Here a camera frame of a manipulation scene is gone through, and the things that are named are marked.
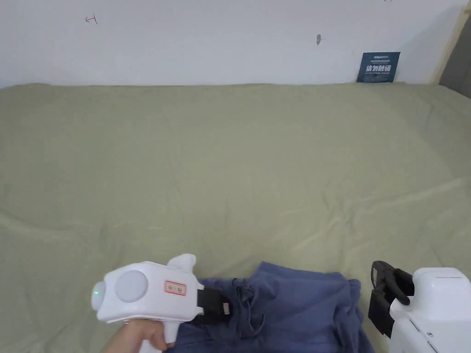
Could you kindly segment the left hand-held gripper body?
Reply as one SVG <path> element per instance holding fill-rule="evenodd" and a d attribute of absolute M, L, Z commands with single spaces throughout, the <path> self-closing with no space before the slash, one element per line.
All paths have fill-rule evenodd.
<path fill-rule="evenodd" d="M 144 261 L 107 273 L 91 293 L 97 319 L 123 325 L 133 319 L 160 321 L 166 342 L 175 342 L 182 323 L 204 314 L 198 304 L 204 286 L 193 273 L 195 264 L 195 255 L 181 254 L 165 265 Z"/>

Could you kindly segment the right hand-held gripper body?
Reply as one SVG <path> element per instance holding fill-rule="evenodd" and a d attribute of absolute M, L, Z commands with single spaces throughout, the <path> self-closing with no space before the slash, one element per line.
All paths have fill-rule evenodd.
<path fill-rule="evenodd" d="M 471 284 L 456 268 L 421 268 L 410 304 L 394 300 L 390 353 L 469 353 Z"/>

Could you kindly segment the person's left hand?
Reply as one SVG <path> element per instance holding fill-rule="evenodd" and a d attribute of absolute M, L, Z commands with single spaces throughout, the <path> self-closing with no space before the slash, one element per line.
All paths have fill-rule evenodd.
<path fill-rule="evenodd" d="M 160 321 L 133 319 L 126 322 L 107 341 L 102 353 L 138 353 L 143 341 L 162 352 L 174 347 L 175 343 L 165 340 L 164 325 Z"/>

